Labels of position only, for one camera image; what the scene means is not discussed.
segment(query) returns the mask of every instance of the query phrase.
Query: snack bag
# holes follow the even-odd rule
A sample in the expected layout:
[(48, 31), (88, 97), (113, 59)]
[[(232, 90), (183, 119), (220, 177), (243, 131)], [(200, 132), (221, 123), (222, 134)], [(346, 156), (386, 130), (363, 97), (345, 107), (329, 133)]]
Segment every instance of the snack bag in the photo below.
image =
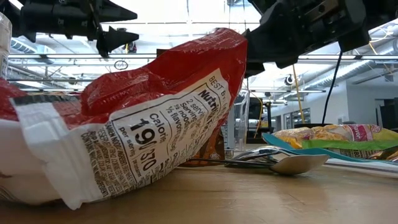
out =
[(218, 29), (74, 96), (13, 98), (30, 151), (63, 201), (115, 197), (168, 174), (224, 123), (246, 67), (246, 39)]
[[(166, 52), (165, 49), (156, 49), (156, 57)], [(215, 130), (210, 136), (209, 140), (200, 148), (199, 152), (193, 156), (197, 159), (225, 159), (224, 137), (221, 128)], [(180, 166), (182, 167), (201, 167), (201, 166), (216, 166), (215, 162), (205, 161), (188, 161)]]
[(18, 121), (17, 113), (10, 102), (10, 98), (18, 96), (27, 96), (27, 94), (5, 79), (0, 78), (0, 119)]
[(382, 158), (379, 152), (386, 149), (395, 152), (398, 146), (398, 133), (370, 124), (298, 128), (278, 131), (274, 135), (296, 149), (320, 147), (355, 158)]

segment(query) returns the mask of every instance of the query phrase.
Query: red snack bag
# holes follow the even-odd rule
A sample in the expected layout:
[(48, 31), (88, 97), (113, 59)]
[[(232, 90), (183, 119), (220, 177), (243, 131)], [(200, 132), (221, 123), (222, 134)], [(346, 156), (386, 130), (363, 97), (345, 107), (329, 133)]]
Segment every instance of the red snack bag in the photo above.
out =
[(27, 94), (17, 86), (8, 83), (3, 78), (0, 78), (0, 119), (18, 121), (17, 113), (10, 102), (10, 98), (18, 96), (27, 96)]
[(224, 123), (246, 67), (246, 39), (215, 33), (152, 63), (109, 73), (81, 100), (14, 98), (26, 143), (72, 209), (151, 184), (193, 157)]

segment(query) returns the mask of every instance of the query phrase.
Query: nutrition facts label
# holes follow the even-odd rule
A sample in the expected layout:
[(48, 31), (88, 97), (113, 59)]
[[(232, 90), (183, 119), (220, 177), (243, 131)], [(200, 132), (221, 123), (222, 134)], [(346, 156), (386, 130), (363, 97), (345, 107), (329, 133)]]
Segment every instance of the nutrition facts label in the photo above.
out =
[(216, 70), (188, 90), (118, 111), (99, 131), (82, 134), (103, 197), (150, 184), (194, 156), (230, 99)]
[(234, 106), (229, 111), (229, 115), (225, 123), (221, 126), (221, 132), (224, 137), (224, 149), (234, 150), (235, 149), (235, 118), (234, 118)]

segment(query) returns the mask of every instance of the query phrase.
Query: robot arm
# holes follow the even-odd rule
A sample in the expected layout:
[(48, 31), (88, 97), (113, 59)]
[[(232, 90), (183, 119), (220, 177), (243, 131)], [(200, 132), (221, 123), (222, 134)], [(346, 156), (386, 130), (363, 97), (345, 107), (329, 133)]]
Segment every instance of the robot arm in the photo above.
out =
[(284, 68), (336, 41), (343, 52), (361, 47), (369, 43), (368, 30), (395, 19), (398, 10), (396, 0), (248, 1), (262, 14), (260, 26), (244, 34), (248, 67), (275, 62)]
[(74, 35), (97, 40), (102, 57), (121, 45), (138, 39), (137, 34), (114, 30), (104, 32), (101, 22), (137, 19), (137, 14), (109, 0), (19, 0), (19, 10), (8, 0), (0, 0), (0, 12), (12, 22), (12, 36), (25, 36), (36, 41), (36, 33), (63, 34), (68, 39)]
[[(369, 43), (368, 30), (397, 17), (398, 0), (248, 0), (262, 15), (260, 26), (243, 35), (248, 39), (246, 77), (264, 71), (262, 63), (279, 68), (296, 63), (299, 55), (338, 41), (342, 51)], [(16, 9), (0, 0), (0, 12), (13, 23), (13, 36), (35, 42), (37, 32), (97, 39), (103, 57), (138, 39), (137, 34), (104, 32), (100, 22), (136, 19), (137, 14), (110, 0), (19, 0)]]

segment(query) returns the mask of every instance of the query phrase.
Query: table surface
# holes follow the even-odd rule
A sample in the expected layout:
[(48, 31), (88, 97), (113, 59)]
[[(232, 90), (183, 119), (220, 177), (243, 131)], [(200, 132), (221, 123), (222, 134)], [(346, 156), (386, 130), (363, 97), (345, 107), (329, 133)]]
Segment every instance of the table surface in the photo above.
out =
[(322, 167), (178, 168), (150, 186), (72, 211), (0, 203), (0, 223), (397, 223), (398, 180)]

